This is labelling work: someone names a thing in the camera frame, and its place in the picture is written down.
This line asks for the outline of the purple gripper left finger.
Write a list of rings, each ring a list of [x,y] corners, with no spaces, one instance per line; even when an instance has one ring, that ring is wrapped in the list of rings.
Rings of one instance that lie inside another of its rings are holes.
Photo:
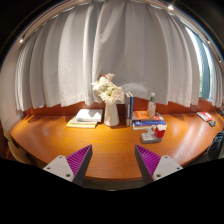
[[[44,170],[81,186],[92,154],[92,146],[88,145],[68,156],[57,156]]]

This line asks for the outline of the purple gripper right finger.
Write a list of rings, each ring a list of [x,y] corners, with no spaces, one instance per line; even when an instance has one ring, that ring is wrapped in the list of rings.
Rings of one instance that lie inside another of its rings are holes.
[[[145,184],[150,184],[182,169],[168,155],[159,156],[139,145],[135,146],[134,154]]]

